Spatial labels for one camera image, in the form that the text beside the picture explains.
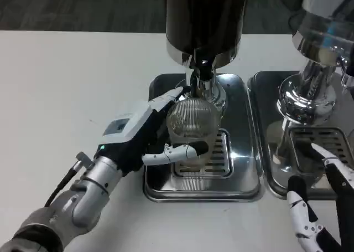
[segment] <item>white countertop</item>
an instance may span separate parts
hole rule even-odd
[[[261,70],[299,70],[290,35],[244,35],[220,71],[245,82]],[[164,34],[0,32],[0,244],[46,199],[75,162],[90,157],[122,105],[146,100],[161,73],[183,72]],[[338,240],[334,202],[311,202]],[[65,251],[302,251],[287,202],[154,203],[142,172],[122,179],[97,227]]]

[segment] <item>drip tray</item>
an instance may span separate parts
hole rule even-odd
[[[350,145],[344,133],[335,127],[291,127],[289,137],[293,154],[294,166],[298,167],[311,188],[331,189],[326,178],[322,162],[305,157],[296,149],[296,142],[315,143],[337,156],[342,163],[353,166]]]
[[[163,74],[150,85],[149,99],[183,85],[185,74]],[[240,77],[221,74],[227,109],[221,120],[212,157],[201,169],[180,163],[148,166],[143,190],[156,202],[251,201],[260,191],[255,134],[246,87]]]
[[[202,168],[191,168],[181,163],[175,163],[171,165],[174,174],[179,177],[228,177],[232,172],[232,165],[229,158],[229,143],[227,133],[224,130],[219,130],[212,156],[205,166]]]
[[[343,91],[341,76],[334,74],[333,86],[337,101],[331,117],[320,127],[290,126],[288,135],[283,132],[283,117],[276,103],[282,82],[298,71],[263,71],[248,82],[254,124],[259,137],[258,149],[269,189],[280,198],[287,196],[288,180],[293,175],[302,176],[308,185],[309,199],[335,199],[323,166],[296,151],[296,140],[304,139],[324,147],[341,161],[353,167],[353,155],[348,137],[354,129],[353,96]],[[285,146],[280,146],[285,138]]]

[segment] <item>robotic arm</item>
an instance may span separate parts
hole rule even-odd
[[[21,225],[1,252],[62,252],[75,237],[97,224],[102,209],[119,180],[142,165],[169,164],[195,158],[208,151],[205,142],[180,146],[165,145],[160,154],[146,154],[154,144],[169,109],[189,88],[179,87],[141,102],[105,130],[97,152],[90,160],[83,152],[50,196],[44,208],[36,210]],[[66,192],[56,195],[82,168],[86,172]]]
[[[331,152],[314,143],[297,142],[296,147],[308,157],[321,161],[331,187],[337,194],[337,216],[342,244],[331,236],[308,204],[305,181],[292,176],[287,199],[296,237],[306,252],[354,251],[354,170]]]

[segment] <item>floor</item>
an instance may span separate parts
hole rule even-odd
[[[291,33],[280,0],[248,0],[243,32]],[[0,0],[2,30],[165,32],[164,0]]]

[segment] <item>clear glass cup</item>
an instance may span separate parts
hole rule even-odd
[[[196,160],[181,161],[185,167],[202,167],[208,163],[220,127],[220,112],[213,104],[202,99],[177,102],[168,112],[166,124],[171,144],[189,144],[205,141],[209,151]]]

